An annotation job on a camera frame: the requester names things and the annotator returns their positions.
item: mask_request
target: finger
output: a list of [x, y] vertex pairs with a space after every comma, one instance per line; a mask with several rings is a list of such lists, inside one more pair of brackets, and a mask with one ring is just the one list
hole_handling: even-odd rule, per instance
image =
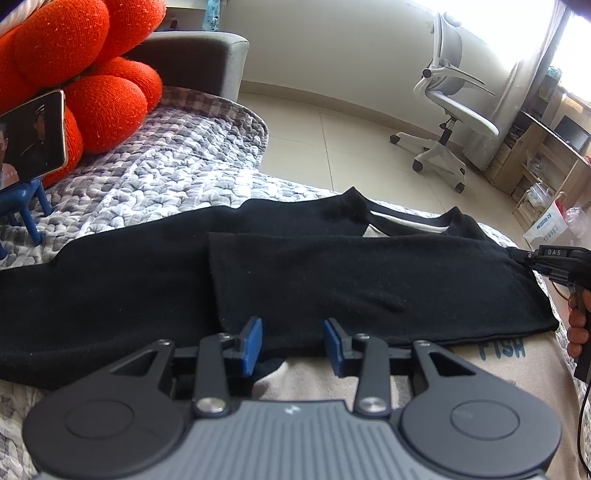
[[584, 328], [571, 327], [569, 328], [569, 331], [566, 332], [566, 336], [569, 339], [569, 342], [578, 343], [579, 345], [587, 343], [589, 340], [589, 332]]
[[571, 327], [584, 327], [587, 323], [585, 314], [578, 310], [573, 310], [569, 314], [569, 325]]
[[566, 347], [566, 352], [569, 356], [575, 358], [583, 352], [583, 347], [578, 343], [569, 343]]
[[583, 290], [583, 303], [587, 311], [591, 312], [591, 291]]

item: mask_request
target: chair armrest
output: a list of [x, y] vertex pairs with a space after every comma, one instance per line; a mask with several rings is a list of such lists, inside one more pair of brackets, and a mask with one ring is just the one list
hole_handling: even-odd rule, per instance
[[236, 101], [248, 47], [233, 33], [155, 32], [125, 57], [150, 65], [165, 85]]
[[453, 66], [449, 66], [449, 67], [431, 67], [428, 69], [424, 69], [423, 70], [423, 77], [425, 78], [432, 78], [432, 77], [455, 77], [455, 78], [459, 78], [462, 80], [465, 80], [466, 82], [470, 83], [471, 85], [474, 85], [474, 87], [479, 88], [480, 90], [484, 90], [487, 93], [490, 93], [492, 96], [495, 96], [494, 93], [492, 93], [489, 89], [485, 88], [484, 85], [485, 83], [480, 80], [477, 79], [476, 77], [470, 75], [469, 73], [463, 72], [462, 70], [455, 68]]

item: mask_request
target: bed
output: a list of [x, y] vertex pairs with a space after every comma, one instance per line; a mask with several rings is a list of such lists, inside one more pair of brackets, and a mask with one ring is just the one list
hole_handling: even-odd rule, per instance
[[[167, 87], [160, 105], [124, 145], [100, 157], [85, 158], [72, 175], [48, 189], [54, 213], [43, 217], [39, 206], [33, 209], [44, 239], [40, 246], [30, 244], [24, 227], [0, 225], [0, 242], [8, 252], [0, 269], [47, 262], [67, 242], [80, 236], [187, 210], [212, 205], [238, 207], [249, 198], [296, 202], [334, 194], [260, 173], [267, 140], [263, 120], [245, 107], [195, 90]], [[513, 245], [496, 230], [481, 227], [497, 243]], [[538, 282], [547, 294], [540, 277]], [[578, 478], [576, 417], [583, 390], [572, 379], [574, 363], [566, 355], [566, 344], [561, 325], [556, 333], [517, 339], [512, 346], [491, 342], [454, 349], [554, 407], [564, 431], [548, 472], [553, 480]], [[392, 386], [394, 404], [404, 405], [409, 400], [406, 383], [393, 377]], [[255, 385], [254, 396], [282, 400], [342, 397], [350, 403], [354, 388], [353, 379], [334, 379], [326, 361], [290, 359]], [[35, 388], [0, 381], [2, 480], [25, 480], [34, 475], [20, 428], [27, 411], [43, 395]], [[587, 412], [583, 429], [586, 447], [591, 440], [589, 418]]]

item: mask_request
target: gray sofa arm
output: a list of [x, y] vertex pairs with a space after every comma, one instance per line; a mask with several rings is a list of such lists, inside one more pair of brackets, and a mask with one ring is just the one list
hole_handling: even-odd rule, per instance
[[233, 33], [155, 32], [125, 57], [156, 69], [165, 85], [236, 101], [248, 46]]

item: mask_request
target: window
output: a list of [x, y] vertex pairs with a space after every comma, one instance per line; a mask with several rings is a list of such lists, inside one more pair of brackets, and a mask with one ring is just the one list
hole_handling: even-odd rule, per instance
[[510, 70], [535, 53], [546, 34], [554, 0], [415, 0], [448, 12], [483, 40]]
[[591, 24], [573, 15], [564, 29], [551, 65], [562, 70], [565, 90], [591, 102]]

